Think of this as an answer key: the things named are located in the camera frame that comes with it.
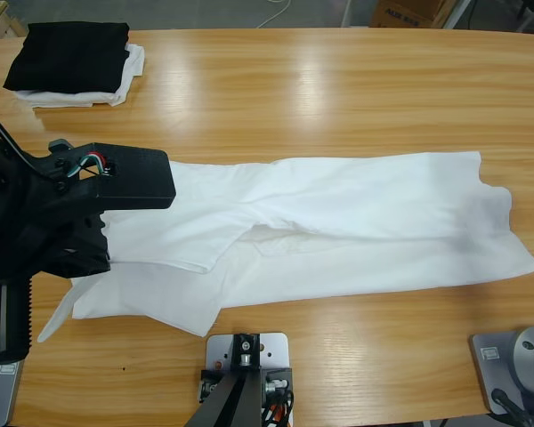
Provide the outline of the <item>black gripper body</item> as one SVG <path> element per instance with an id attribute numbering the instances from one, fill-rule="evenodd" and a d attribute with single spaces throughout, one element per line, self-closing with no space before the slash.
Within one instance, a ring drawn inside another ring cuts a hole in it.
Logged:
<path id="1" fill-rule="evenodd" d="M 99 213 L 64 201 L 68 184 L 36 174 L 0 138 L 0 365 L 25 359 L 32 343 L 32 278 L 45 251 L 73 236 L 102 235 Z"/>

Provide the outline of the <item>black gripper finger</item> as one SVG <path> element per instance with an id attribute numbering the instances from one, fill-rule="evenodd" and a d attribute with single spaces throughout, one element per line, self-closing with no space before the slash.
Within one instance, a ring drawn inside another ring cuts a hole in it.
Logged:
<path id="1" fill-rule="evenodd" d="M 108 242 L 103 235 L 63 239 L 44 253 L 44 272 L 57 277 L 80 278 L 109 270 Z"/>

